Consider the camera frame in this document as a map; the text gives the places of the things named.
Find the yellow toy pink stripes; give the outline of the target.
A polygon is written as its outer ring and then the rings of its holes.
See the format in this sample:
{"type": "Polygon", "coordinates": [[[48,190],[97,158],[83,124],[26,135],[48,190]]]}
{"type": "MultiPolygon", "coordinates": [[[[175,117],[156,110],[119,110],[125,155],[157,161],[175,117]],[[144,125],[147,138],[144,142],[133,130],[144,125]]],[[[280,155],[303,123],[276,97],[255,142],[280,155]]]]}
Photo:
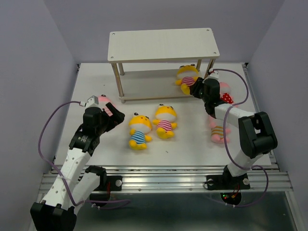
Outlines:
{"type": "Polygon", "coordinates": [[[196,69],[195,64],[182,65],[177,71],[175,84],[180,86],[185,95],[190,95],[190,86],[196,82],[199,76],[199,71],[196,69]]]}
{"type": "Polygon", "coordinates": [[[159,138],[169,139],[174,137],[173,130],[177,128],[176,119],[177,113],[171,105],[159,104],[153,120],[159,138]]]}

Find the pink toy red polka-dot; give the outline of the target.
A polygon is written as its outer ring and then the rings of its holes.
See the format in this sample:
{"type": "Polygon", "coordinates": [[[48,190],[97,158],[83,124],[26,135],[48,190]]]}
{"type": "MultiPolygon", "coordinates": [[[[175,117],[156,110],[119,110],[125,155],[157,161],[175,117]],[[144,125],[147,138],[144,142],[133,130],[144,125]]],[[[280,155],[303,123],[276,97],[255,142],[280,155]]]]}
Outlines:
{"type": "Polygon", "coordinates": [[[231,88],[226,82],[220,82],[220,99],[225,103],[235,104],[233,97],[231,96],[231,88]]]}

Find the yellow toy blue stripes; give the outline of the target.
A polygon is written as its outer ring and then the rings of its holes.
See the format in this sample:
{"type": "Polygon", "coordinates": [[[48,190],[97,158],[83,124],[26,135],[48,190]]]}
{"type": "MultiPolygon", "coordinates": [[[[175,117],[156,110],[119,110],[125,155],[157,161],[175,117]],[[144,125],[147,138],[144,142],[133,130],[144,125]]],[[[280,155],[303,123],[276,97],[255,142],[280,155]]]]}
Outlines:
{"type": "Polygon", "coordinates": [[[130,139],[128,145],[132,150],[145,150],[147,143],[152,140],[148,134],[152,130],[152,125],[149,117],[134,113],[132,119],[129,121],[130,139]]]}

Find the pink toy orange stripes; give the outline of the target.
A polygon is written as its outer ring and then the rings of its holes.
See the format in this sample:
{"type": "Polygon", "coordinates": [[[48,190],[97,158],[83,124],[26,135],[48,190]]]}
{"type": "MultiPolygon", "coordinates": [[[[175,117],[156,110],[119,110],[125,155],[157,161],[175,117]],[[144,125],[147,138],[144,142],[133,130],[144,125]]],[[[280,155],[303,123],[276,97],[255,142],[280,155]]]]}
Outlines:
{"type": "Polygon", "coordinates": [[[231,129],[229,128],[229,124],[226,123],[225,133],[226,138],[223,135],[223,121],[219,119],[215,119],[211,116],[208,116],[209,127],[211,129],[211,141],[214,143],[222,144],[224,141],[227,143],[230,142],[228,135],[231,133],[231,129]]]}

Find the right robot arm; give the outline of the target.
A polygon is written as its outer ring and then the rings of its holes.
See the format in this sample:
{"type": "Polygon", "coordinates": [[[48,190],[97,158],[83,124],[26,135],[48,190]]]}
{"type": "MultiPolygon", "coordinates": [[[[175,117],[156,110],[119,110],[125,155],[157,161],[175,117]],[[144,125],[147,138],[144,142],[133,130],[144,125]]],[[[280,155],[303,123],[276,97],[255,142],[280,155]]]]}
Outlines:
{"type": "Polygon", "coordinates": [[[238,128],[240,151],[227,165],[227,173],[221,176],[222,184],[232,188],[239,176],[251,169],[263,155],[277,148],[278,141],[267,113],[241,110],[220,98],[220,84],[213,78],[198,78],[190,86],[190,94],[202,99],[209,116],[221,120],[223,128],[229,123],[238,128]]]}

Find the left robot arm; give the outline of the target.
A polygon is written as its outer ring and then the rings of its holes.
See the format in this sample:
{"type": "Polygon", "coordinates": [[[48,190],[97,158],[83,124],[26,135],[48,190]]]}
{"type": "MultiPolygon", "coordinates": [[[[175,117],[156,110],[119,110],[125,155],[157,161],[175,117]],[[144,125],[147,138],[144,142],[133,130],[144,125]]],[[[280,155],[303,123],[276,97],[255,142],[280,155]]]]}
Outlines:
{"type": "Polygon", "coordinates": [[[77,214],[95,190],[107,185],[106,170],[89,166],[82,177],[81,171],[100,143],[100,136],[124,121],[125,115],[112,103],[105,105],[110,113],[97,102],[85,103],[82,124],[73,135],[61,168],[54,166],[58,176],[40,202],[35,202],[30,214],[38,231],[72,231],[77,214]]]}

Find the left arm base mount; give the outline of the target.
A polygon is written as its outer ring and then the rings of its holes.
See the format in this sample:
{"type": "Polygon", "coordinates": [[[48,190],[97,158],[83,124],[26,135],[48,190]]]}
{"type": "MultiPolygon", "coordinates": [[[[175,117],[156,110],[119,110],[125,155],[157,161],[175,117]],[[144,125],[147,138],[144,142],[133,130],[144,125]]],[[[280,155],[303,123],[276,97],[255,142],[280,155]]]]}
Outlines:
{"type": "Polygon", "coordinates": [[[93,173],[96,177],[99,177],[99,184],[94,189],[94,192],[89,195],[89,200],[95,201],[108,201],[111,198],[111,191],[122,190],[122,179],[120,175],[107,175],[107,171],[103,167],[89,166],[85,170],[85,174],[93,173]]]}

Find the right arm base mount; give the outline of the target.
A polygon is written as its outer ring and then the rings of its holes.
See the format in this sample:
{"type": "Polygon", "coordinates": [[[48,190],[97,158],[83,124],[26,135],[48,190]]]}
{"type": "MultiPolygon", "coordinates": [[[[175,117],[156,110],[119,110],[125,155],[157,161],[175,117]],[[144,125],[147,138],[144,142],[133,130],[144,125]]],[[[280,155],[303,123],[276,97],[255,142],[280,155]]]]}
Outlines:
{"type": "Polygon", "coordinates": [[[242,200],[241,190],[251,188],[247,174],[238,177],[228,174],[207,175],[203,187],[209,191],[218,191],[221,201],[233,207],[238,206],[242,200]]]}

